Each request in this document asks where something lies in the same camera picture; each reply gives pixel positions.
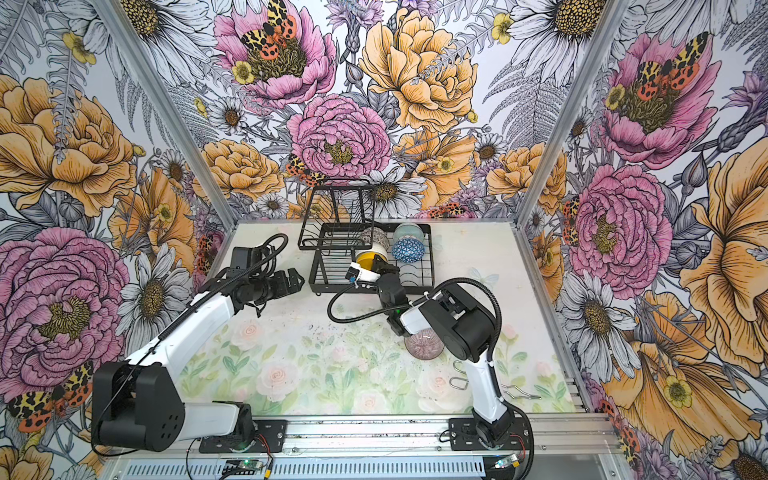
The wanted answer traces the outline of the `blue patterned bowl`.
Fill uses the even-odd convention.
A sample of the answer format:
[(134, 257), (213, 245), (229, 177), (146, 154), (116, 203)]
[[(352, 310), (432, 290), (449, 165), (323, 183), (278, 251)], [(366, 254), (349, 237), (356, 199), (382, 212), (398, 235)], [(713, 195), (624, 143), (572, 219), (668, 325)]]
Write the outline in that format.
[(398, 262), (411, 264), (423, 259), (426, 247), (420, 238), (403, 236), (394, 242), (391, 252)]

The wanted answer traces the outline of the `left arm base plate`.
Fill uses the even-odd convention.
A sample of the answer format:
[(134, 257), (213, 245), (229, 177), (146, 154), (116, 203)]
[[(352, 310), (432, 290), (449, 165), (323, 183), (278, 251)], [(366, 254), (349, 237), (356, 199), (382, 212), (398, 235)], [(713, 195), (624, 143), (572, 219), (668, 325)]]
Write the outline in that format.
[(287, 420), (254, 421), (254, 436), (251, 440), (242, 440), (235, 434), (222, 437), (205, 437), (198, 449), (202, 454), (225, 453), (281, 453), (287, 437)]

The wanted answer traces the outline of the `cream white bowl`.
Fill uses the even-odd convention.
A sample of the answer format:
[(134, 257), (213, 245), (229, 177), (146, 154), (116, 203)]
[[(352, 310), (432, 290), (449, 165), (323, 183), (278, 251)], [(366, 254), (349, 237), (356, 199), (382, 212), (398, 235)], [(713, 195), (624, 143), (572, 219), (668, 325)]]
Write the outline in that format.
[(364, 250), (364, 253), (374, 253), (382, 257), (388, 256), (387, 248), (383, 244), (376, 241), (373, 241), (371, 247)]

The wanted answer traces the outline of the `yellow bowl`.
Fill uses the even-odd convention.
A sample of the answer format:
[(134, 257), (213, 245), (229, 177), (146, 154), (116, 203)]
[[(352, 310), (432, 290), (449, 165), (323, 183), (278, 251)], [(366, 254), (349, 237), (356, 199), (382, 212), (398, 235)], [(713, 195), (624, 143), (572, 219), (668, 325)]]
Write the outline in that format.
[(387, 257), (382, 257), (380, 255), (374, 254), (374, 253), (364, 253), (360, 252), (355, 259), (355, 262), (365, 270), (372, 271), (374, 269), (374, 264), (377, 260), (383, 261), (385, 263), (388, 262)]

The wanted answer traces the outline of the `mint green bowl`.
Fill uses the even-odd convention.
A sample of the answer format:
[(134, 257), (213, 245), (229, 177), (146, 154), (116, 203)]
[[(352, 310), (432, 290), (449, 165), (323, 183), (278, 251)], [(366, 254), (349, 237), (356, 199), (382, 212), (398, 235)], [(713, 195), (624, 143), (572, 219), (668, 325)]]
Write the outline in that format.
[(422, 242), (424, 240), (424, 231), (420, 225), (414, 222), (403, 222), (398, 224), (393, 232), (394, 242), (398, 242), (402, 238), (414, 238)]

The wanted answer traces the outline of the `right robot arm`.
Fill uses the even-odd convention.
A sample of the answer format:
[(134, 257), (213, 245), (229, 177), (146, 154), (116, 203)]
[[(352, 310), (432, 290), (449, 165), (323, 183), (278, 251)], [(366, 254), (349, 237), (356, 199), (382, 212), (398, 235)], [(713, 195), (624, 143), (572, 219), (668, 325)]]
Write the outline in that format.
[[(345, 279), (348, 284), (327, 305), (328, 318), (337, 324), (351, 324), (384, 315), (391, 330), (404, 338), (433, 331), (463, 363), (481, 444), (488, 449), (500, 447), (520, 410), (504, 399), (495, 373), (493, 353), (503, 322), (500, 304), (489, 288), (472, 278), (454, 277), (410, 300), (400, 282), (399, 269), (378, 255), (370, 269), (350, 263)], [(381, 307), (357, 317), (335, 316), (335, 302), (353, 289), (374, 291)]]

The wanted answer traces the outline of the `black white patterned bowl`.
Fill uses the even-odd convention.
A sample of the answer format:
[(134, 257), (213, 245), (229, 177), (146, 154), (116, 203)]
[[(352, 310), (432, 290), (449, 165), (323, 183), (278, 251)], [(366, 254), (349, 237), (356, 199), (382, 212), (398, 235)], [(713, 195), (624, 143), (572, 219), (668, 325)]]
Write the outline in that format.
[(365, 245), (370, 244), (372, 247), (378, 246), (382, 247), (384, 250), (389, 250), (391, 248), (388, 234), (379, 227), (368, 227), (363, 229), (360, 232), (359, 239), (362, 240)]

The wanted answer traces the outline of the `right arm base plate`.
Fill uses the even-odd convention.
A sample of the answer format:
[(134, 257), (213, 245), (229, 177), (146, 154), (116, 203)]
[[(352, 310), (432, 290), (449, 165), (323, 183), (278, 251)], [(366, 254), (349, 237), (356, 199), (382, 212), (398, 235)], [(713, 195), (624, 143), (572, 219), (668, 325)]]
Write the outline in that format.
[(533, 449), (533, 436), (530, 423), (517, 418), (507, 433), (488, 447), (478, 435), (477, 422), (470, 417), (456, 417), (448, 420), (448, 428), (441, 432), (438, 440), (448, 443), (452, 451), (518, 451)]

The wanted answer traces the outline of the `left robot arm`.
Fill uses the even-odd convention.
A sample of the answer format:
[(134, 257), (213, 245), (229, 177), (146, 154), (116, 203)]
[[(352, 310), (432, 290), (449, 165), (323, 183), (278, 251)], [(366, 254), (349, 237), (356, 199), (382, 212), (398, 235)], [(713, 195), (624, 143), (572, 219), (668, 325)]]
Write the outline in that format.
[(236, 247), (230, 264), (203, 283), (179, 316), (121, 361), (93, 376), (90, 444), (112, 455), (161, 452), (182, 440), (219, 438), (238, 447), (256, 439), (251, 408), (240, 401), (191, 403), (176, 382), (198, 350), (246, 307), (257, 313), (270, 301), (301, 291), (294, 268), (280, 270), (288, 237), (277, 233), (256, 247)]

